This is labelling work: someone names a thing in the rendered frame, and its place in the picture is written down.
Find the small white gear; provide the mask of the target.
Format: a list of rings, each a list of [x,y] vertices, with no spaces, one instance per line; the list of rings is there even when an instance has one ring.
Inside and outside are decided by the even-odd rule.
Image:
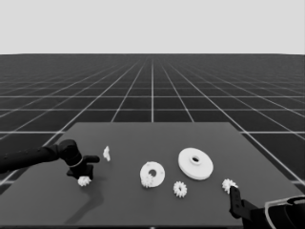
[[[147,174],[146,176],[142,177],[141,184],[145,188],[151,188],[153,186],[153,176],[151,174]]]
[[[182,181],[177,181],[173,185],[173,192],[178,198],[183,198],[187,195],[188,192],[187,185]]]
[[[89,177],[80,177],[77,180],[77,182],[81,187],[84,187],[84,186],[89,185],[92,182],[92,180]]]
[[[228,178],[226,178],[226,179],[223,180],[223,182],[222,182],[222,188],[223,188],[223,190],[224,190],[227,194],[230,193],[230,189],[231,189],[232,187],[237,188],[237,184],[236,184],[233,180],[228,179]]]

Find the large thick white disc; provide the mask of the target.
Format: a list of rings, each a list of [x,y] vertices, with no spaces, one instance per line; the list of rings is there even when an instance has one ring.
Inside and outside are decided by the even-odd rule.
[[[214,170],[211,158],[196,148],[185,148],[178,155],[178,166],[187,176],[195,180],[205,180]]]

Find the white round carrier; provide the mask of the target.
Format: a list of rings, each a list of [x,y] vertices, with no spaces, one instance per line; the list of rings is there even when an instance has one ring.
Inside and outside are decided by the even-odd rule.
[[[147,174],[153,176],[153,186],[151,188],[159,186],[165,179],[165,169],[163,166],[155,161],[146,162],[140,170],[140,180]]]

